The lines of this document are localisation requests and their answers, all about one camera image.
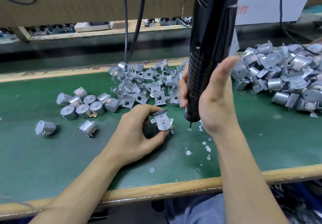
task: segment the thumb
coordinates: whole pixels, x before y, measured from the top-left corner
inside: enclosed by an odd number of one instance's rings
[[[164,139],[168,135],[169,131],[161,131],[157,135],[155,135],[153,138],[147,139],[144,143],[144,147],[147,150],[147,153],[150,153],[152,150],[154,150],[159,145],[163,144]]]
[[[223,96],[229,74],[238,60],[238,56],[229,56],[216,67],[206,88],[207,94],[210,94],[214,99]]]

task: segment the hand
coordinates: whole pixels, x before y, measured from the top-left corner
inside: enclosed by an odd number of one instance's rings
[[[141,159],[161,145],[169,131],[161,131],[151,139],[147,139],[142,131],[149,115],[162,108],[148,104],[137,105],[125,113],[119,122],[113,136],[102,151],[103,157],[112,157],[113,164],[121,168]]]
[[[227,135],[231,127],[238,126],[229,76],[238,60],[237,56],[224,59],[213,71],[207,88],[200,96],[199,115],[207,133],[212,137]],[[188,105],[187,76],[188,64],[178,83],[180,107]]]

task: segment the forearm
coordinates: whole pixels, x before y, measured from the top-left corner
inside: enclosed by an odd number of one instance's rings
[[[239,126],[213,138],[219,154],[227,224],[288,223]]]
[[[31,223],[87,223],[118,170],[112,159],[98,155]]]

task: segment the fingernail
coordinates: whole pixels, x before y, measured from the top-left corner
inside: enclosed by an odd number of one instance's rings
[[[229,62],[226,62],[225,64],[225,70],[228,72],[231,72],[231,70],[234,68],[235,64],[230,60]]]

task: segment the person's left hand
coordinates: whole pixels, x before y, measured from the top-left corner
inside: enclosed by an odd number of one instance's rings
[[[119,168],[141,159],[161,145],[169,131],[161,131],[151,139],[147,139],[142,131],[149,115],[162,108],[148,104],[137,105],[130,112],[125,113],[113,136],[109,140],[101,155],[111,157],[113,164]]]

